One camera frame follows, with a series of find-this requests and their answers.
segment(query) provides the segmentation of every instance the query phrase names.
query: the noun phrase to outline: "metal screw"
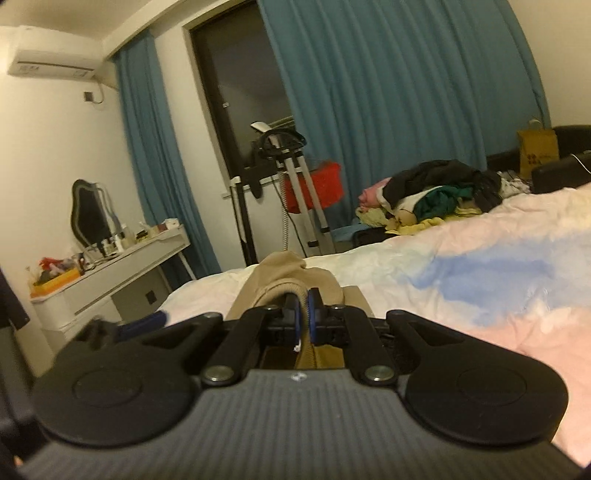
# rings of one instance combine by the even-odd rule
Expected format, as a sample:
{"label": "metal screw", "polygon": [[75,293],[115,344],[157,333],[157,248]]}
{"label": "metal screw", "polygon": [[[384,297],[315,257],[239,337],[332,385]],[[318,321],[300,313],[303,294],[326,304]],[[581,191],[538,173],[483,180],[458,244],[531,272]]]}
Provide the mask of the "metal screw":
{"label": "metal screw", "polygon": [[308,375],[306,375],[304,372],[297,372],[295,374],[291,374],[291,379],[294,382],[303,382],[306,378],[308,378]]}
{"label": "metal screw", "polygon": [[373,382],[385,382],[394,377],[394,370],[386,365],[374,365],[365,371],[365,376]]}
{"label": "metal screw", "polygon": [[205,370],[203,376],[212,382],[225,382],[234,375],[234,370],[226,365],[214,365]]}

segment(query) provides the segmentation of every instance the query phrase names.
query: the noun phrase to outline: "paper bag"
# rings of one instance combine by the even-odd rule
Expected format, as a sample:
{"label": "paper bag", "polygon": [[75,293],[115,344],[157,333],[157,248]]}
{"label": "paper bag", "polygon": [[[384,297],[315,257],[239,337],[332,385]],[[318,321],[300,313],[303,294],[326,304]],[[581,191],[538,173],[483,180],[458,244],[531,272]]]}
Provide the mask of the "paper bag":
{"label": "paper bag", "polygon": [[558,153],[558,138],[552,129],[534,128],[533,123],[541,123],[538,120],[530,122],[529,130],[517,132],[521,143],[521,177],[531,178],[531,171],[540,165],[560,159]]}

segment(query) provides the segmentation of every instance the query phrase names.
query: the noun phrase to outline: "white bedsheet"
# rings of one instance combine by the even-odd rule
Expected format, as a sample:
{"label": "white bedsheet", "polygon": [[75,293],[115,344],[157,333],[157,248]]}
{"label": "white bedsheet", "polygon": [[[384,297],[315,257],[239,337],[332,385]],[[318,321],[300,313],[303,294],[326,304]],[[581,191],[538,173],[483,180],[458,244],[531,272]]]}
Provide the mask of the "white bedsheet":
{"label": "white bedsheet", "polygon": [[[591,186],[519,195],[477,218],[306,263],[358,285],[376,317],[408,310],[552,366],[570,397],[554,441],[591,462]],[[225,315],[253,269],[175,291],[161,307],[168,324]]]}

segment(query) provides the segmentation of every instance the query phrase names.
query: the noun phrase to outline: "pink clothing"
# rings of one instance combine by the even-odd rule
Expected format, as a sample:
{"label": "pink clothing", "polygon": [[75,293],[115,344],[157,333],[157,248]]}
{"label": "pink clothing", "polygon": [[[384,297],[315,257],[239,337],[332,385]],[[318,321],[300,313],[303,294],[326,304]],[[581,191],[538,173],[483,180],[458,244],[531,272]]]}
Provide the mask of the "pink clothing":
{"label": "pink clothing", "polygon": [[362,209],[369,209],[369,208],[379,208],[381,205],[379,204],[377,192],[378,189],[384,188],[386,184],[390,181],[390,178],[380,180],[375,185],[372,185],[370,188],[365,189],[361,195],[359,195],[359,206]]}

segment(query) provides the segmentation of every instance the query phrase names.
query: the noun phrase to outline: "red basket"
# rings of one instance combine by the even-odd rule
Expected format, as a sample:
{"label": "red basket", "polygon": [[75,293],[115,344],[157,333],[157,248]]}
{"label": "red basket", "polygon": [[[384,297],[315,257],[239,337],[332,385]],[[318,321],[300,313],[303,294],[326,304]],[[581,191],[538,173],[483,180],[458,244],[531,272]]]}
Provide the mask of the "red basket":
{"label": "red basket", "polygon": [[[323,209],[334,205],[345,195],[343,184],[340,181],[340,165],[338,163],[332,161],[322,162],[317,169],[310,172],[310,176],[312,177],[312,183],[314,183],[314,188],[316,188],[320,205]],[[300,181],[301,191],[304,194],[306,207],[310,210],[314,208],[314,204],[312,204],[310,192],[301,173],[298,174],[298,180]],[[295,200],[296,194],[287,176],[285,177],[285,198],[287,200],[287,210],[290,213],[300,213],[297,201]]]}

